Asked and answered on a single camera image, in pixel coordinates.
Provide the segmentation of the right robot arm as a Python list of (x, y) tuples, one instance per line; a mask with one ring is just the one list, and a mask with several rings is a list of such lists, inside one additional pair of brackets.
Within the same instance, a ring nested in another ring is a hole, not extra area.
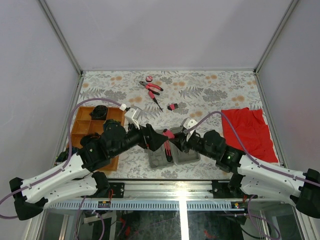
[(220, 170), (232, 173), (228, 192), (233, 197), (242, 194), (265, 197), (294, 206), (299, 212), (320, 217), (320, 173), (283, 168), (253, 158), (242, 150), (226, 144), (215, 130), (203, 136), (194, 132), (179, 132), (170, 140), (180, 151), (193, 150), (215, 160)]

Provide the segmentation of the grey plastic tool case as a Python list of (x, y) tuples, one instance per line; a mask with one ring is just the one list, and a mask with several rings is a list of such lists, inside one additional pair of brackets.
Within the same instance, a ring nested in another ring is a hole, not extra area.
[(198, 162), (201, 157), (200, 154), (189, 150), (188, 153), (181, 152), (174, 144), (169, 142), (172, 161), (168, 162), (165, 155), (165, 147), (162, 145), (158, 150), (151, 151), (146, 150), (148, 155), (148, 162), (151, 169), (161, 169), (166, 167), (172, 167), (173, 165), (184, 165)]

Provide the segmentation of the pink black utility knife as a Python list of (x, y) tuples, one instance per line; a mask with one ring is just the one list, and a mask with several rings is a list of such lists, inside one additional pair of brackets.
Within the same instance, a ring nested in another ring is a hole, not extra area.
[(173, 160), (173, 158), (172, 158), (172, 154), (171, 154), (171, 148), (170, 148), (169, 141), (167, 140), (163, 145), (164, 145), (166, 160), (168, 162), (171, 162)]

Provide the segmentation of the pink black screwdriver short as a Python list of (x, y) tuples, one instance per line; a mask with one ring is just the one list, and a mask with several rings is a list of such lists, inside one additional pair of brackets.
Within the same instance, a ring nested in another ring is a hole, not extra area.
[(153, 102), (159, 107), (159, 109), (163, 112), (163, 109), (160, 107), (155, 95), (153, 92), (149, 91), (148, 92), (149, 97), (153, 100)]

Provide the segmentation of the pink black long screwdriver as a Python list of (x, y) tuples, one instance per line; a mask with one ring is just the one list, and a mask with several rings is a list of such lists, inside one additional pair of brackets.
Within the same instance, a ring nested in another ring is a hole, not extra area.
[(175, 135), (168, 129), (164, 129), (162, 134), (166, 137), (168, 137), (168, 139), (174, 139)]

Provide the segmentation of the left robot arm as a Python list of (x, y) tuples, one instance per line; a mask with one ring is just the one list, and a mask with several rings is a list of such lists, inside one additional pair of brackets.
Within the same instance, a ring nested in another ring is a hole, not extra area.
[(15, 177), (10, 180), (18, 219), (31, 219), (63, 200), (82, 196), (105, 197), (110, 186), (99, 169), (135, 146), (154, 152), (168, 139), (150, 124), (131, 125), (125, 130), (118, 121), (107, 120), (100, 137), (88, 142), (69, 160), (29, 179)]

